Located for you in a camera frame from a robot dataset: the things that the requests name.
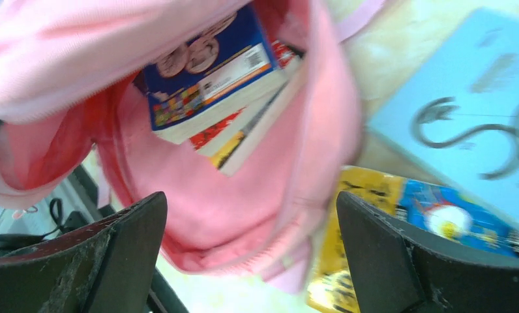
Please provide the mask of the pink student backpack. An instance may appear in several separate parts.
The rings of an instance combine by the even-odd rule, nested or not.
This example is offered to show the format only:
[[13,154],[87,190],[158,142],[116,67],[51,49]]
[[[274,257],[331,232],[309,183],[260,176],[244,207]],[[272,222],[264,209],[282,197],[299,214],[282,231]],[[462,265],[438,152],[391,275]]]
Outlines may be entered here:
[[303,86],[232,176],[191,143],[151,130],[137,72],[244,1],[0,1],[0,206],[36,204],[96,149],[124,205],[161,191],[161,251],[188,274],[303,285],[309,236],[361,142],[361,102],[341,43],[381,10],[364,1],[335,25],[323,1],[254,1],[276,38],[305,51]]

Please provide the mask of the yellow storey treehouse book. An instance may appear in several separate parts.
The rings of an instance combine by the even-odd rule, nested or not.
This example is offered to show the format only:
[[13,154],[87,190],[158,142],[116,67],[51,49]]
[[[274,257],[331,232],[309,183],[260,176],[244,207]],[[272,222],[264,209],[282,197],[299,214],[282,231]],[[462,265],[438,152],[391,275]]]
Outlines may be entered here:
[[453,188],[346,166],[307,304],[519,312],[519,232]]

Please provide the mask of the blue cartoon book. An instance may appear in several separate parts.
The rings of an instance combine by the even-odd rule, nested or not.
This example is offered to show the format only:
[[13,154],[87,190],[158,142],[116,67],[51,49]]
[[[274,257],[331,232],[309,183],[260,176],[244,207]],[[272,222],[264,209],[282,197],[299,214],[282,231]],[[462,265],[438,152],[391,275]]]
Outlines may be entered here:
[[151,130],[175,144],[265,102],[288,80],[252,4],[162,54],[142,72]]

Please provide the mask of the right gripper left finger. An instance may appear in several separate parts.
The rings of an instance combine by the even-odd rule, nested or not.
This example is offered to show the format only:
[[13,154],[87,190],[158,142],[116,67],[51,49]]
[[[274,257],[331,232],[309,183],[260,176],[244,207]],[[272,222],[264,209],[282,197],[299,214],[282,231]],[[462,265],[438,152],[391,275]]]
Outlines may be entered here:
[[143,312],[168,212],[155,192],[98,222],[0,256],[0,312]]

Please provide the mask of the green red-spined book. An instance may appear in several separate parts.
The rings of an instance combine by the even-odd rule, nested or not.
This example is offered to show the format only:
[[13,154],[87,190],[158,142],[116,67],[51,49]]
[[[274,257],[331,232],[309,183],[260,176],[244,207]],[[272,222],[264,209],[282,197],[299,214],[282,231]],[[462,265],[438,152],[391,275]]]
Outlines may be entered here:
[[[304,51],[295,46],[284,44],[279,40],[272,43],[272,49],[280,67],[288,76],[296,71],[304,56]],[[269,91],[267,95],[191,137],[189,141],[194,150],[203,156],[214,156],[221,148],[236,138],[236,135],[252,120],[261,116],[279,92],[280,90]]]

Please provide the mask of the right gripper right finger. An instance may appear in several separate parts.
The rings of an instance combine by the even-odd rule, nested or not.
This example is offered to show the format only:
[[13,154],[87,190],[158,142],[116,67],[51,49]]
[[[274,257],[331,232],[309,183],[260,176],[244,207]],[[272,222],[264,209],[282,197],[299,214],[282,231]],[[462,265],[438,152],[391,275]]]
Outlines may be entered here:
[[464,246],[341,192],[336,210],[362,312],[519,312],[519,259]]

